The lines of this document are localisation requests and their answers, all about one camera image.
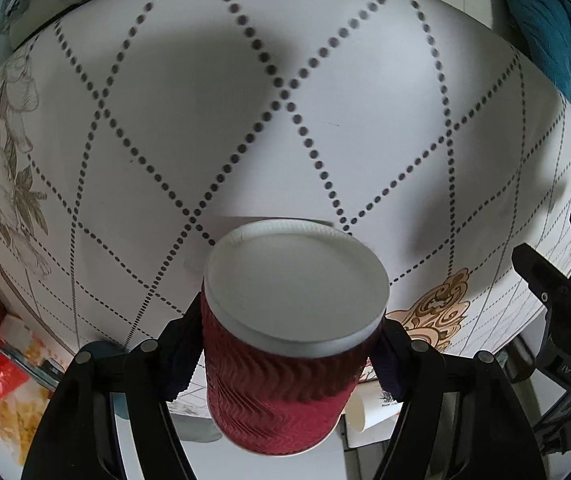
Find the floral patterned tablecloth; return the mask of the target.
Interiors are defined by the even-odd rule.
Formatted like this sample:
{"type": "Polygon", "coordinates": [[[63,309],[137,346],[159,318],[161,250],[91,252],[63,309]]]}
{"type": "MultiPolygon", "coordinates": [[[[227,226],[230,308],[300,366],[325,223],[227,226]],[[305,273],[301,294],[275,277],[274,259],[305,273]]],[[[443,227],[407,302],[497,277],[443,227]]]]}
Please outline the floral patterned tablecloth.
{"type": "Polygon", "coordinates": [[[439,0],[92,0],[0,64],[0,289],[68,362],[133,347],[247,222],[334,226],[387,309],[462,356],[540,309],[526,243],[571,272],[571,104],[439,0]]]}

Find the orange white snack bag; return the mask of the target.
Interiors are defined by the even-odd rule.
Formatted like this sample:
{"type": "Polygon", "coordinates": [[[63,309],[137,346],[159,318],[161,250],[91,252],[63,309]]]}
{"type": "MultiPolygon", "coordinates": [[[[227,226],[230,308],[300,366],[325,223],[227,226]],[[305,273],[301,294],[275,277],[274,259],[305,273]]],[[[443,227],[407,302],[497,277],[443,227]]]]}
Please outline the orange white snack bag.
{"type": "Polygon", "coordinates": [[[20,324],[0,330],[0,346],[10,364],[8,393],[0,400],[0,438],[13,462],[23,467],[51,396],[51,391],[38,382],[35,371],[48,359],[56,362],[58,357],[20,324]]]}

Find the red ripple paper cup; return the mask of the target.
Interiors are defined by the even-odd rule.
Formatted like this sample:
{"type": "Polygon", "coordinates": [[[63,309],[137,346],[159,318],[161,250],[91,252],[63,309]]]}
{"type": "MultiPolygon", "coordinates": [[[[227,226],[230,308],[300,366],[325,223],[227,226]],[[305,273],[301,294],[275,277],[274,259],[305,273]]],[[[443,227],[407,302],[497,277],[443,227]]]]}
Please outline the red ripple paper cup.
{"type": "Polygon", "coordinates": [[[389,302],[370,248],[299,219],[244,224],[203,272],[207,403],[246,451],[304,453],[335,429],[389,302]]]}

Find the white paper cup lying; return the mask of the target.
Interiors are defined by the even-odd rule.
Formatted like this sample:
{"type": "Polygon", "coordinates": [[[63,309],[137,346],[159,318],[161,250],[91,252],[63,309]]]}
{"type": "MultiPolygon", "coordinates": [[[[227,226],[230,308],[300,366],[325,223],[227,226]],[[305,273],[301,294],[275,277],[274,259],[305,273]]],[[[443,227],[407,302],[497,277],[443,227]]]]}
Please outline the white paper cup lying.
{"type": "Polygon", "coordinates": [[[402,407],[376,380],[363,382],[351,393],[344,408],[346,424],[363,432],[398,415],[402,407]]]}

